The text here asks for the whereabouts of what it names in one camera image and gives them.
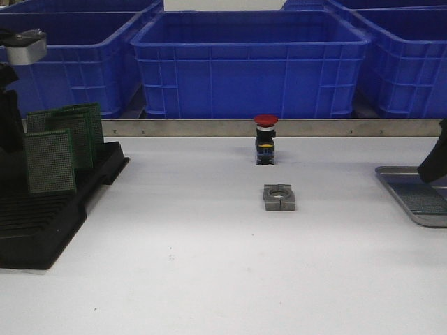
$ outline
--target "blue plastic crate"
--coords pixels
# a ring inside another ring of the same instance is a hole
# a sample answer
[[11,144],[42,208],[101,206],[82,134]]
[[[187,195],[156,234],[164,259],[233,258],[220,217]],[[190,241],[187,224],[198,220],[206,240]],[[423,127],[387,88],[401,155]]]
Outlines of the blue plastic crate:
[[344,118],[367,39],[330,13],[164,13],[132,40],[149,117]]
[[27,0],[0,9],[0,13],[141,13],[143,24],[163,8],[163,0]]
[[355,10],[447,9],[447,0],[324,0],[325,6],[351,22]]
[[[14,66],[8,86],[19,94],[22,116],[78,103],[101,104],[104,118],[118,117],[141,85],[130,39],[141,26],[133,13],[0,14],[3,27],[47,33],[47,56]],[[0,61],[7,61],[0,48]]]
[[447,117],[447,10],[366,10],[354,17],[372,37],[358,87],[378,113]]
[[287,0],[281,10],[323,10],[325,0]]

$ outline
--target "metal rail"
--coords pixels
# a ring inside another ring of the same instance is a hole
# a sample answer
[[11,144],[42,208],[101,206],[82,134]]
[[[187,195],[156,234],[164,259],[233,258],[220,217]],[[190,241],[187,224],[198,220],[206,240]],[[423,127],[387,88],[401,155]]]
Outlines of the metal rail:
[[[287,119],[277,137],[437,137],[440,119]],[[103,120],[108,137],[252,137],[252,120]]]

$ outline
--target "black pcb rack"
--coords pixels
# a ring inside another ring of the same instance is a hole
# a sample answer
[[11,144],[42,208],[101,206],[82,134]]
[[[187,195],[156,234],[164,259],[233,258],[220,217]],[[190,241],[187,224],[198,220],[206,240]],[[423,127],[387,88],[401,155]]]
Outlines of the black pcb rack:
[[0,267],[49,269],[87,218],[89,198],[128,161],[119,142],[110,142],[92,169],[76,172],[77,193],[31,196],[26,178],[0,190]]

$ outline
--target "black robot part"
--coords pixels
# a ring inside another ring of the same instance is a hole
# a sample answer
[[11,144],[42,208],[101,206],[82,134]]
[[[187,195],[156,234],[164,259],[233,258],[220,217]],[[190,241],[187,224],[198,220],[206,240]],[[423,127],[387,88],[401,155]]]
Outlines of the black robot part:
[[418,167],[419,177],[431,183],[447,175],[447,119],[442,120],[441,135],[427,158]]
[[23,125],[17,107],[15,91],[6,86],[16,81],[13,68],[0,64],[0,147],[8,153],[23,150]]

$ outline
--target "stainless steel tray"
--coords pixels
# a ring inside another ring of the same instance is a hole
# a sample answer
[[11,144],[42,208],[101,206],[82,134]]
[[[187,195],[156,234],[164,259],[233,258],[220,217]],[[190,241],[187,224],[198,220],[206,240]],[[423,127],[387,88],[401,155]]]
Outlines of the stainless steel tray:
[[377,177],[419,225],[447,228],[447,177],[431,184],[420,180],[417,167],[381,166]]

